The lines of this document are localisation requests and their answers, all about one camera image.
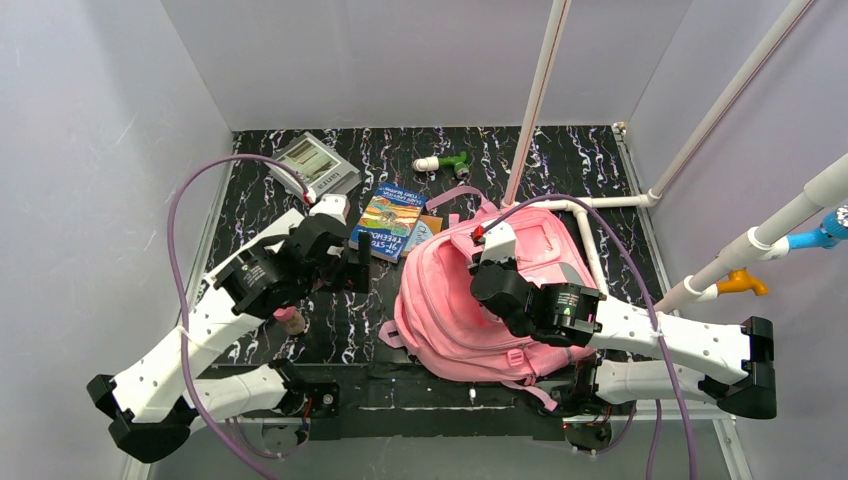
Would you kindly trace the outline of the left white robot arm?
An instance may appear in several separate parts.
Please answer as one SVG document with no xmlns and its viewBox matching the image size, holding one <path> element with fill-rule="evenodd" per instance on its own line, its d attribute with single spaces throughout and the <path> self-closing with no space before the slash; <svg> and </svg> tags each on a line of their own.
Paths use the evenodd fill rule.
<svg viewBox="0 0 848 480">
<path fill-rule="evenodd" d="M 286 417 L 332 417 L 335 382 L 305 380 L 284 359 L 223 378 L 203 373 L 241 336 L 273 313 L 322 291 L 364 293 L 370 259 L 350 249 L 346 215 L 320 207 L 286 212 L 205 274 L 207 286 L 178 325 L 131 367 L 99 374 L 86 386 L 110 418 L 116 446 L 143 463 L 178 450 L 208 424 L 254 411 Z"/>
</svg>

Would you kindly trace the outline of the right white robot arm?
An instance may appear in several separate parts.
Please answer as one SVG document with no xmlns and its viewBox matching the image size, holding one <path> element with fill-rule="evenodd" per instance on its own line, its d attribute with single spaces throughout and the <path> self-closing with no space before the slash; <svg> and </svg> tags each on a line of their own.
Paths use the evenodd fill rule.
<svg viewBox="0 0 848 480">
<path fill-rule="evenodd" d="M 598 366 L 593 393 L 610 405 L 681 395 L 743 418 L 777 415 L 774 325 L 766 318 L 723 325 L 652 314 L 580 283 L 538 286 L 512 261 L 469 272 L 475 301 L 516 337 L 644 356 L 632 366 Z"/>
</svg>

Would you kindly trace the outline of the blue treehouse story book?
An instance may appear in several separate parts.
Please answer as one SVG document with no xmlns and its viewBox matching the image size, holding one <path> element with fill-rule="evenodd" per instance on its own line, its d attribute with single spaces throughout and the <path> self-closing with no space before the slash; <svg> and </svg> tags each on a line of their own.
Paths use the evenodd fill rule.
<svg viewBox="0 0 848 480">
<path fill-rule="evenodd" d="M 381 183 L 354 225 L 350 247 L 358 250 L 359 236 L 367 233 L 371 255 L 397 263 L 427 201 L 428 198 L 418 192 Z"/>
</svg>

